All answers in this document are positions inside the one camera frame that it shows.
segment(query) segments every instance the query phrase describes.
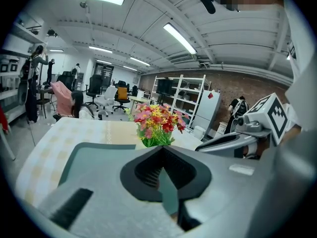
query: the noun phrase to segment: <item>white office chair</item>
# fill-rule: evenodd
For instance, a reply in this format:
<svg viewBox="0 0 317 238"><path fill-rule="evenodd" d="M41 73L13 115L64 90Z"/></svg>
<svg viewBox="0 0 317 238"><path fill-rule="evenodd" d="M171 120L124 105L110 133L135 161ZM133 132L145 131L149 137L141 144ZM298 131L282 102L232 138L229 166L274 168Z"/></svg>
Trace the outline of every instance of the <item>white office chair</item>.
<svg viewBox="0 0 317 238"><path fill-rule="evenodd" d="M98 105L97 106L98 115L106 115L106 117L108 117L108 112L106 108L114 104L114 96L117 90L118 89L116 89L114 86L109 86L104 95L96 95L95 103ZM104 110L98 111L99 106L102 106Z"/></svg>

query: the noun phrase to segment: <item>white tablecloth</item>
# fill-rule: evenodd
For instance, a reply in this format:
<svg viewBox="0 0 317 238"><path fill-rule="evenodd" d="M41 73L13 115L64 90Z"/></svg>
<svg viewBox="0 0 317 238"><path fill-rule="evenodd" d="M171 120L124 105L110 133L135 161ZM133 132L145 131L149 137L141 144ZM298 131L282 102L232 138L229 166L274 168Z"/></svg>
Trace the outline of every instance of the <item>white tablecloth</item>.
<svg viewBox="0 0 317 238"><path fill-rule="evenodd" d="M175 130L172 145L195 150L201 144L193 135ZM136 144L136 125L128 121L60 119L40 140L24 163L15 184L17 197L38 207L57 188L61 174L75 146L82 142Z"/></svg>

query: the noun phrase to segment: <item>artificial flower bouquet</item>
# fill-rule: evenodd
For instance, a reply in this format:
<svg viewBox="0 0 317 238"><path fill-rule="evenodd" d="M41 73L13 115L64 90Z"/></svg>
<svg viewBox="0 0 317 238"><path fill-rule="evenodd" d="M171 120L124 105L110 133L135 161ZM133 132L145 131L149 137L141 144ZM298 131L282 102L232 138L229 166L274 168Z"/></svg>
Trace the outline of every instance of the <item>artificial flower bouquet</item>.
<svg viewBox="0 0 317 238"><path fill-rule="evenodd" d="M138 136L146 147L170 145L174 141L173 130L177 128L182 133L185 129L186 123L182 117L188 119L179 111L172 114L167 105L140 104L136 110L138 113L134 116L134 122L138 125Z"/></svg>

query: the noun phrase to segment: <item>white refrigerator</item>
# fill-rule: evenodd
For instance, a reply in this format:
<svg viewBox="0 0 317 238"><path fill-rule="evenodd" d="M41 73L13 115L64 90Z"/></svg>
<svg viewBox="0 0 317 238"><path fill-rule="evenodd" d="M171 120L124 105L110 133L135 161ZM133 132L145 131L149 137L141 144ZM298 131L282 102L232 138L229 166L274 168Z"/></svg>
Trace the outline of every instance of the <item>white refrigerator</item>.
<svg viewBox="0 0 317 238"><path fill-rule="evenodd" d="M200 126L206 130L205 135L208 134L218 113L220 102L221 97L219 93L215 91L203 91L192 128Z"/></svg>

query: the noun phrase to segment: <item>pink chair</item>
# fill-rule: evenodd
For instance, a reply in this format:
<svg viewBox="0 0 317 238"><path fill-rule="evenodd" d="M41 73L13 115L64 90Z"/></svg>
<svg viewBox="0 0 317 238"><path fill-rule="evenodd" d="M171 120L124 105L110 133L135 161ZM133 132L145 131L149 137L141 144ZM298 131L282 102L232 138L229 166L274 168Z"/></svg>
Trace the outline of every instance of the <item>pink chair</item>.
<svg viewBox="0 0 317 238"><path fill-rule="evenodd" d="M71 91L60 81L51 83L57 98L57 113L60 115L71 115Z"/></svg>

